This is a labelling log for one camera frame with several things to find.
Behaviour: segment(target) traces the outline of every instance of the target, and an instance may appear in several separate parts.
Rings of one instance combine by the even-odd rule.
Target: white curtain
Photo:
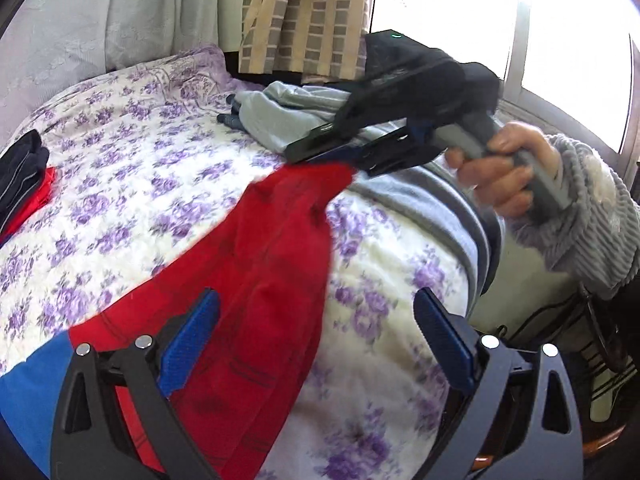
[[[80,81],[218,43],[218,0],[26,0],[0,38],[0,149]]]

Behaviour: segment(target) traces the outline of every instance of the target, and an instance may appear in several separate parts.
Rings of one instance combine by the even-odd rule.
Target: bed
[[[208,46],[76,84],[22,122],[13,138],[37,129],[58,179],[0,248],[0,374],[155,275],[282,164],[216,122],[248,88]],[[413,296],[430,286],[464,314],[466,274],[429,234],[353,192],[327,218],[320,349],[259,478],[411,478],[447,394]]]

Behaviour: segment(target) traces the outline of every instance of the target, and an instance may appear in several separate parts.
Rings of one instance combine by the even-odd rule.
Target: striped curtain
[[[239,71],[356,79],[369,7],[370,0],[244,0]]]

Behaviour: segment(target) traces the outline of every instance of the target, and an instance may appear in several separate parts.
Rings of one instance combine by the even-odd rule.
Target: gray sweater
[[[516,240],[537,248],[550,270],[563,270],[609,299],[640,269],[640,208],[619,176],[586,144],[548,140],[562,156],[557,181],[574,204],[541,226],[511,221]]]

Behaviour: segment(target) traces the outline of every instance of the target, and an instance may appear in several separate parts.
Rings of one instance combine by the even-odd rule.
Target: wall
[[[513,334],[533,311],[564,300],[575,287],[568,274],[547,272],[536,250],[520,247],[508,235],[495,281],[480,297],[471,323],[485,332],[504,324]]]

